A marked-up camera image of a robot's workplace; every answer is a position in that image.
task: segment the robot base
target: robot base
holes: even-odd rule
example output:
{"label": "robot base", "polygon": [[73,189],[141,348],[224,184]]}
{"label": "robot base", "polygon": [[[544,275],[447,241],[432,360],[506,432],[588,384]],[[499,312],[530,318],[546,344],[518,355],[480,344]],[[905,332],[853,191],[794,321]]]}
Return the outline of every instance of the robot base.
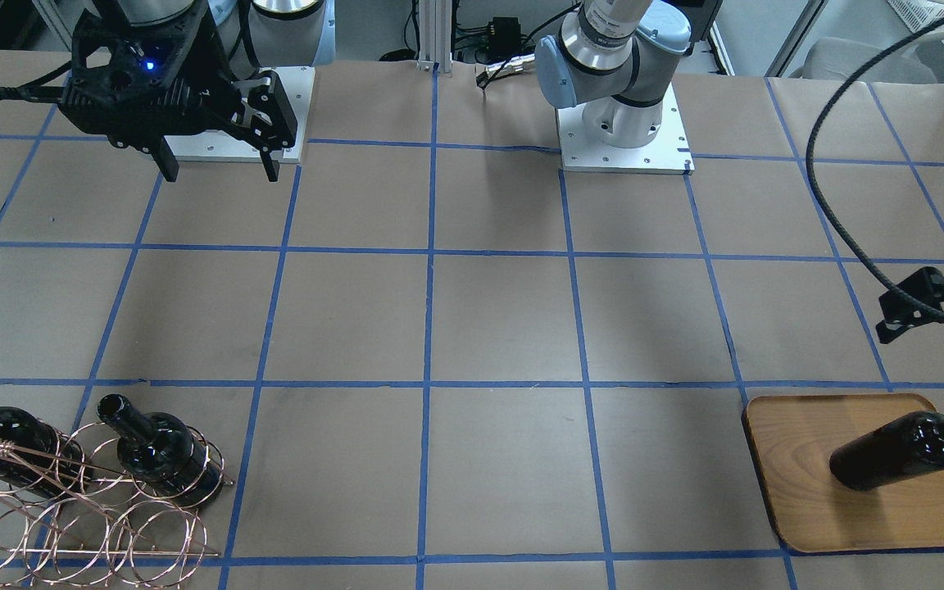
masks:
{"label": "robot base", "polygon": [[[311,89],[315,85],[315,68],[310,66],[273,68],[282,81],[293,114],[297,117],[297,137],[292,148],[286,148],[284,164],[300,164],[311,107]],[[199,135],[170,135],[166,138],[177,161],[250,161],[260,164],[257,150],[246,142],[232,138],[224,131],[206,131]]]}
{"label": "robot base", "polygon": [[675,103],[672,85],[665,91],[664,119],[652,142],[641,148],[617,148],[588,134],[581,119],[585,105],[556,111],[563,170],[569,172],[637,172],[645,175],[690,175],[694,160]]}

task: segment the wooden board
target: wooden board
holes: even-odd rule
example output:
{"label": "wooden board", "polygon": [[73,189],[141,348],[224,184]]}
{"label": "wooden board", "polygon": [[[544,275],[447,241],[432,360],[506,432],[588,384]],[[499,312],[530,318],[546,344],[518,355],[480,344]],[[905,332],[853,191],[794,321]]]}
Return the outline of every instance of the wooden board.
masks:
{"label": "wooden board", "polygon": [[911,411],[914,393],[772,396],[745,410],[775,533],[805,553],[944,547],[944,471],[854,492],[828,471],[836,448]]}

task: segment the dark glass bottle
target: dark glass bottle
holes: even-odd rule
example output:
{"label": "dark glass bottle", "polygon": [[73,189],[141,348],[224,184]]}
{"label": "dark glass bottle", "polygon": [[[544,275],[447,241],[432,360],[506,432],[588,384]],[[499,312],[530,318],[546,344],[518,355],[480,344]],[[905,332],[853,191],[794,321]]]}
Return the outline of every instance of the dark glass bottle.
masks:
{"label": "dark glass bottle", "polygon": [[836,449],[829,470],[861,492],[944,470],[944,415],[914,411]]}
{"label": "dark glass bottle", "polygon": [[[82,448],[75,441],[67,441],[63,434],[57,432],[49,424],[34,418],[29,412],[19,407],[0,407],[0,439],[10,441],[16,445],[30,448],[31,451],[48,452],[52,455],[60,453],[64,459],[81,462]],[[24,455],[22,459],[31,465],[41,467],[50,473],[56,474],[61,483],[72,492],[83,492],[89,477],[74,463],[61,461],[56,463],[46,456]],[[0,459],[0,479],[16,488],[25,488],[29,492],[45,497],[46,500],[64,497],[66,492],[53,482],[48,481],[36,471],[23,465]]]}
{"label": "dark glass bottle", "polygon": [[141,414],[123,396],[105,396],[97,414],[120,434],[119,462],[153,492],[182,507],[207,503],[220,492],[220,468],[175,415]]}

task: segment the white mounting plate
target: white mounting plate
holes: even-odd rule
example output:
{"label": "white mounting plate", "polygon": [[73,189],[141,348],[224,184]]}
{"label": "white mounting plate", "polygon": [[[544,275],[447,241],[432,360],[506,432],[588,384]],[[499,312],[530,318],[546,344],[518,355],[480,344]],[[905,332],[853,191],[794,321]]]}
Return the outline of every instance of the white mounting plate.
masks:
{"label": "white mounting plate", "polygon": [[[308,128],[308,108],[311,107],[311,89],[315,85],[315,68],[311,66],[273,68],[289,96],[293,115],[297,117],[297,137],[292,148],[286,148],[281,160],[284,164],[300,164]],[[206,131],[199,135],[168,135],[166,141],[177,161],[255,161],[260,164],[257,150],[240,142],[224,131]]]}
{"label": "white mounting plate", "polygon": [[641,148],[617,148],[589,135],[581,120],[585,105],[556,111],[563,170],[570,172],[639,172],[645,175],[690,175],[694,158],[669,84],[663,98],[665,115],[658,134]]}

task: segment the beige table surface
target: beige table surface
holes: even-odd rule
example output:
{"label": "beige table surface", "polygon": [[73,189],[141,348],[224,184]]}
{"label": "beige table surface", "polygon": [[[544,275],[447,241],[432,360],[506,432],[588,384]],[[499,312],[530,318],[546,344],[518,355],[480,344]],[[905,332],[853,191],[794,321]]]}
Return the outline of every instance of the beige table surface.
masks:
{"label": "beige table surface", "polygon": [[[62,63],[0,52],[0,85]],[[833,84],[675,81],[692,176],[563,173],[533,78],[320,68],[303,166],[183,164],[0,104],[0,404],[105,393],[224,449],[191,588],[944,589],[944,549],[794,556],[739,415],[786,393],[944,411],[944,325],[882,288],[801,170]],[[944,87],[855,86],[821,184],[885,271],[944,271]]]}

